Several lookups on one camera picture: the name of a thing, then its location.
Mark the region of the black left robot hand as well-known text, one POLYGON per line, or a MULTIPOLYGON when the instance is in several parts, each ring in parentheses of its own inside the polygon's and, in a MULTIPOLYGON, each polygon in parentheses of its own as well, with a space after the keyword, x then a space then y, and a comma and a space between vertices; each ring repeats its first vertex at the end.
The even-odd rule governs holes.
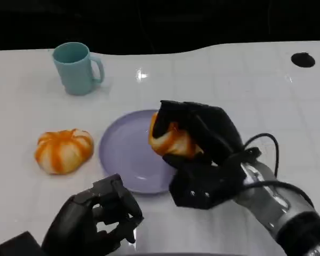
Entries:
POLYGON ((47 255, 108 255, 122 240, 135 243, 143 221, 135 198, 114 174, 72 195, 50 225, 42 250, 47 255))

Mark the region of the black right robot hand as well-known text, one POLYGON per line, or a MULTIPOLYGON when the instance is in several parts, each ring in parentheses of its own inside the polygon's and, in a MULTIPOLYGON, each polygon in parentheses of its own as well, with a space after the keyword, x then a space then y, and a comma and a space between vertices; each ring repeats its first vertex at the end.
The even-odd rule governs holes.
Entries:
POLYGON ((220 107, 162 100, 151 118, 148 143, 170 166, 222 165, 242 151, 241 136, 220 107))

